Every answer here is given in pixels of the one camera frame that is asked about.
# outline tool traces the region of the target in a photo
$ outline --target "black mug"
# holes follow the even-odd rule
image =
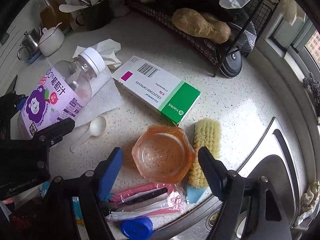
[[[84,24],[78,21],[78,16],[81,15]],[[76,24],[80,27],[87,27],[89,31],[94,31],[107,25],[113,19],[113,12],[109,6],[108,0],[103,0],[95,5],[81,9],[76,15]]]

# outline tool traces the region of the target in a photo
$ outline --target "white speckled countertop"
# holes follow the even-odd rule
[[[184,79],[202,92],[200,99],[180,127],[185,130],[192,142],[195,122],[204,117],[219,120],[222,127],[220,160],[227,169],[236,170],[241,165],[254,149],[272,117],[277,117],[289,141],[301,189],[305,189],[304,161],[292,124],[273,90],[245,58],[242,71],[237,77],[227,79],[218,74],[213,78],[210,76],[211,63],[186,41],[156,22],[131,13],[126,17],[114,19],[102,29],[89,33],[69,34],[63,46],[51,55],[49,60],[52,64],[63,59],[70,60],[77,45],[88,47],[108,38],[121,43],[117,57],[122,62],[133,55],[142,57]],[[21,70],[21,74],[30,71],[32,66]],[[38,75],[35,79],[33,84],[37,83]],[[21,80],[18,79],[17,82],[17,93],[28,94],[34,85],[29,85],[30,80],[28,85]],[[69,147],[88,129],[88,125],[76,128],[65,136],[63,141],[50,151],[52,178],[57,175],[65,179],[80,176],[105,160],[114,147],[121,147],[125,161],[113,191],[146,183],[133,163],[131,149],[149,125],[166,123],[128,91],[118,84],[117,87],[124,105],[105,114],[108,122],[107,132],[101,137],[90,138],[76,153],[72,153]],[[178,216],[177,214],[152,218],[154,228],[160,228]],[[116,227],[111,229],[116,239],[124,238]],[[83,239],[87,239],[85,230],[82,228],[80,231]]]

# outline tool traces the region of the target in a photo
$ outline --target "plastic juice bottle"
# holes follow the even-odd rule
[[[52,66],[25,102],[18,117],[18,127],[25,139],[56,122],[75,119],[90,101],[90,80],[106,65],[93,48],[87,48],[72,62],[59,61]]]

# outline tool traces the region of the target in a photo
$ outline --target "black wire rack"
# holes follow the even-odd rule
[[[217,57],[215,50],[210,49],[209,47],[206,46],[204,43],[203,38],[198,38],[195,36],[191,36],[181,30],[179,30],[176,26],[174,26],[171,23],[171,17],[167,16],[166,14],[154,10],[152,8],[149,8],[142,4],[140,1],[137,0],[130,0],[128,1],[128,5],[137,10],[142,12],[143,14],[155,19],[157,22],[162,23],[163,25],[167,26],[171,30],[175,31],[177,34],[182,36],[188,43],[193,45],[196,49],[198,49],[203,55],[205,55],[213,64],[217,64]]]
[[[150,4],[143,4],[139,0],[125,0],[127,5],[132,9],[135,9],[144,15],[153,18],[157,22],[165,25],[171,30],[175,31],[178,35],[184,38],[189,44],[199,50],[206,58],[210,60],[211,63],[214,64],[213,76],[216,76],[217,72],[220,70],[221,65],[225,58],[240,49],[235,51],[231,51],[235,45],[235,42],[240,38],[242,33],[244,32],[247,25],[250,22],[253,23],[255,28],[256,36],[258,39],[261,33],[263,32],[265,26],[270,20],[273,10],[270,6],[263,3],[264,0],[250,0],[243,9],[250,16],[248,21],[241,26],[242,29],[238,30],[235,33],[235,40],[233,42],[227,41],[223,44],[212,44],[211,41],[204,38],[198,38],[195,36],[191,36],[178,28],[176,28],[171,23],[171,17],[168,16],[168,13],[165,13],[165,9],[159,9],[158,7],[153,8]]]

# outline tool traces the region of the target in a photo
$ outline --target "purple cartoon character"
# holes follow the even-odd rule
[[[29,119],[35,123],[39,123],[42,119],[42,115],[45,109],[45,89],[40,85],[37,90],[33,90],[27,100],[26,112]]]

